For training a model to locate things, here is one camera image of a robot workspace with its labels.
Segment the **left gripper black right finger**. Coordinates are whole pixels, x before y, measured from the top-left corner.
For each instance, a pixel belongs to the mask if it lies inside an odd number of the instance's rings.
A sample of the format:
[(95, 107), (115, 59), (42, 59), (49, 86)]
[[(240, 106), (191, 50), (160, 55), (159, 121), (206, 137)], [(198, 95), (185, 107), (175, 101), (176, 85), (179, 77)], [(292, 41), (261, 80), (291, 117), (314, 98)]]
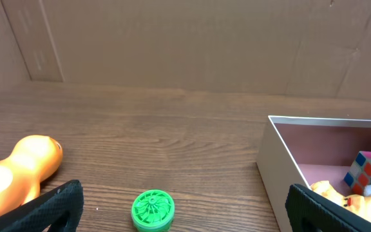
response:
[(371, 231), (371, 222), (301, 184), (290, 186), (285, 208), (294, 232)]

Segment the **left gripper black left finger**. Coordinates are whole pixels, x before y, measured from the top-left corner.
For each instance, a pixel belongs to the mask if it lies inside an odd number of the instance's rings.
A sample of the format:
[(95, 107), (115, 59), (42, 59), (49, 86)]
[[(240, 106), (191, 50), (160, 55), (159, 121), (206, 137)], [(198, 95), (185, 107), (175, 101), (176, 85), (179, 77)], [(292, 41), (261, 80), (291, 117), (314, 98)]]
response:
[(83, 206), (83, 187), (70, 180), (0, 216), (0, 232), (76, 232)]

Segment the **white box pink interior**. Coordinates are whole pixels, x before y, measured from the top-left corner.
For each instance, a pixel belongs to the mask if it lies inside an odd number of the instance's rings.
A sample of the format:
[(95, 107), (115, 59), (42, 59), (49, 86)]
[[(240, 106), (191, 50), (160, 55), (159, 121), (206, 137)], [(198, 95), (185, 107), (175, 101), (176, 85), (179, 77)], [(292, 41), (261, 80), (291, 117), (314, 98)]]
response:
[(352, 194), (344, 177), (360, 151), (371, 151), (371, 120), (270, 115), (256, 163), (279, 229), (291, 230), (285, 202), (292, 184), (327, 180)]

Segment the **white plush duck toy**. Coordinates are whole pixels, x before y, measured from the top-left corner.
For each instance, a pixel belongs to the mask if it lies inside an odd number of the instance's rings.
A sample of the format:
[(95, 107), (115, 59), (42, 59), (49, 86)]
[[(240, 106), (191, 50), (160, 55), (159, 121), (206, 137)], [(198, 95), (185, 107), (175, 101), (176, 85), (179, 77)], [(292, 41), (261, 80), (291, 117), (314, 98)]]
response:
[(371, 222), (371, 185), (365, 186), (363, 195), (349, 196), (338, 193), (327, 180), (316, 182), (310, 187), (315, 193)]

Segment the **multicoloured puzzle cube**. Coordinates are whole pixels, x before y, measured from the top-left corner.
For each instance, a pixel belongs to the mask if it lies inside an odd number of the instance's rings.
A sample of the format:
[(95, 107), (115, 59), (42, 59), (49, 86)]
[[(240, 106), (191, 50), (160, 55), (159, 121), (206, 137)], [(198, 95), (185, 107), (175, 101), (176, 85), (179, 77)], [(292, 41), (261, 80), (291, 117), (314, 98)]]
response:
[(360, 151), (344, 179), (353, 193), (362, 195), (365, 186), (371, 184), (371, 151)]

